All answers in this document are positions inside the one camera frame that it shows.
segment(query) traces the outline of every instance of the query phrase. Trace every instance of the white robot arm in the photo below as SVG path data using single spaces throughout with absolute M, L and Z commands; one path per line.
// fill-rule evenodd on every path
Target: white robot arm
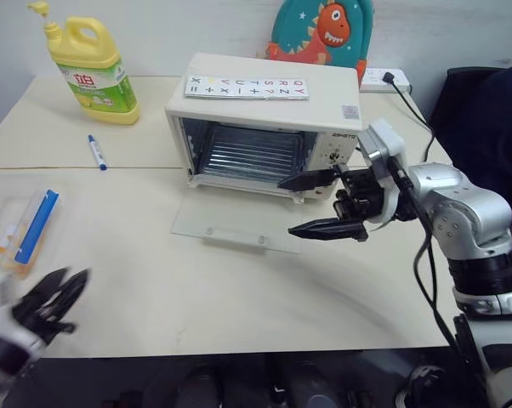
M 453 294 L 463 314 L 449 343 L 468 361 L 486 388 L 489 405 L 512 407 L 511 209 L 500 195 L 474 186 L 454 167 L 425 163 L 407 167 L 401 138 L 384 120 L 358 136 L 368 169 L 334 168 L 301 173 L 279 187 L 311 190 L 341 178 L 336 218 L 291 228 L 302 238 L 368 237 L 364 221 L 420 218 L 447 257 Z
M 14 278 L 0 270 L 0 406 L 14 379 L 60 332 L 75 325 L 61 321 L 76 302 L 88 280 L 84 270 L 63 281 L 67 269 L 46 275 L 22 299 L 14 295 Z

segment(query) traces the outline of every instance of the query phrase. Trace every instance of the green label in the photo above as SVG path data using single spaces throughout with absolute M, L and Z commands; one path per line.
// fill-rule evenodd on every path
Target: green label
M 126 113 L 137 103 L 121 59 L 105 69 L 61 64 L 58 67 L 78 102 L 85 108 Z

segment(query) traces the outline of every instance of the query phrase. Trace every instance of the yellow bottle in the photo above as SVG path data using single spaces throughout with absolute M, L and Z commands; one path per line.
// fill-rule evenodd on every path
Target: yellow bottle
M 105 122 L 135 123 L 139 103 L 106 27 L 90 17 L 69 17 L 62 30 L 48 21 L 46 2 L 31 3 L 28 8 L 44 17 L 48 51 L 84 111 Z

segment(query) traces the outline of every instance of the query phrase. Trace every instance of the plastic box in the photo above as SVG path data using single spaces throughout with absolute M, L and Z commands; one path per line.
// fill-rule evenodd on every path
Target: plastic box
M 0 175 L 0 268 L 25 277 L 46 239 L 59 195 L 38 176 Z

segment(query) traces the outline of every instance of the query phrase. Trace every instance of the beige table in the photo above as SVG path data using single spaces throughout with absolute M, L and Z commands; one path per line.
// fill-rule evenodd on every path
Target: beige table
M 87 291 L 66 316 L 79 329 L 58 336 L 47 356 L 445 343 L 412 275 L 423 239 L 418 223 L 393 223 L 365 243 L 301 241 L 300 254 L 250 252 L 169 233 L 185 193 L 179 169 L 3 173 L 42 174 L 65 199 L 61 229 L 47 237 L 20 294 L 53 269 L 93 270 Z M 304 206 L 304 218 L 330 216 L 330 204 Z M 458 313 L 452 280 L 436 252 L 440 309 L 452 322 Z
M 109 167 L 181 167 L 164 113 L 179 79 L 134 77 L 131 81 L 141 117 L 133 126 L 121 126 L 86 116 L 62 78 L 36 78 L 0 124 L 0 168 L 95 167 L 89 134 L 99 141 Z M 420 161 L 430 135 L 398 95 L 361 93 L 361 112 L 365 126 L 386 118 L 405 139 L 409 163 Z M 436 144 L 430 157 L 443 161 L 447 155 Z M 349 164 L 364 163 L 356 153 Z
M 112 167 L 179 165 L 163 115 L 177 81 L 133 78 L 143 113 L 121 127 L 85 117 L 60 79 L 38 78 L 0 125 L 0 167 L 91 167 L 0 170 L 42 174 L 65 198 L 61 228 L 48 236 L 20 294 L 53 269 L 93 269 L 67 316 L 79 330 L 58 337 L 48 356 L 445 344 L 412 276 L 423 239 L 416 222 L 392 223 L 366 243 L 301 241 L 300 254 L 213 246 L 170 233 L 186 192 L 180 169 L 97 170 L 88 133 Z M 418 162 L 430 136 L 399 97 L 365 93 L 361 102 L 365 123 L 385 117 L 406 140 L 409 162 Z M 438 144 L 430 157 L 448 162 Z M 362 164 L 359 156 L 351 163 Z M 305 220 L 330 217 L 331 201 L 305 204 L 303 213 Z M 452 280 L 436 252 L 440 309 L 452 322 Z

